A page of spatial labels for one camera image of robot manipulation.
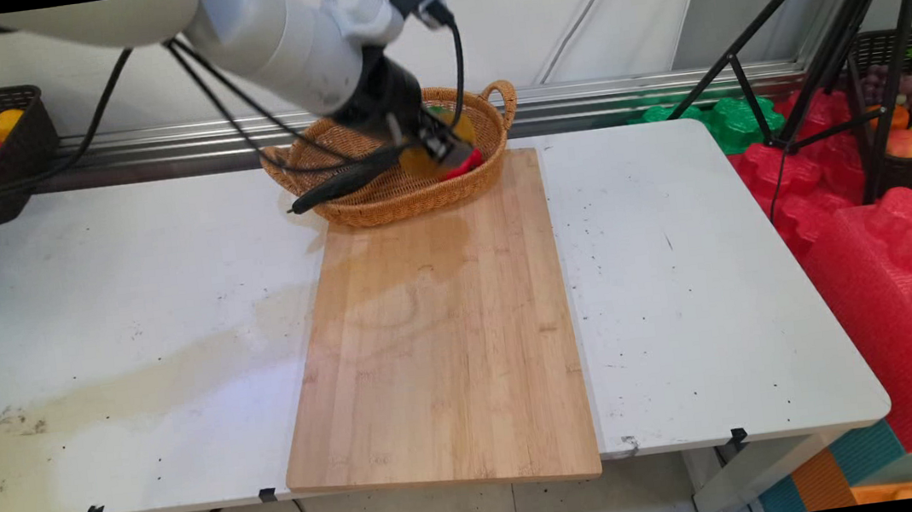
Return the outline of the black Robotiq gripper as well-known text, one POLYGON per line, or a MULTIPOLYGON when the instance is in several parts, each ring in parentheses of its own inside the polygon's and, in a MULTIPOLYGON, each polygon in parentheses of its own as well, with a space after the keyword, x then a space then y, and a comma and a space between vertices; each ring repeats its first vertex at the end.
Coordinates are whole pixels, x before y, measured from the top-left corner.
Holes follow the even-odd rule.
POLYGON ((328 65, 333 120, 378 143, 385 151, 407 148, 410 167, 461 169, 476 146, 470 117, 442 119, 427 112, 419 80, 384 46, 347 50, 328 65))

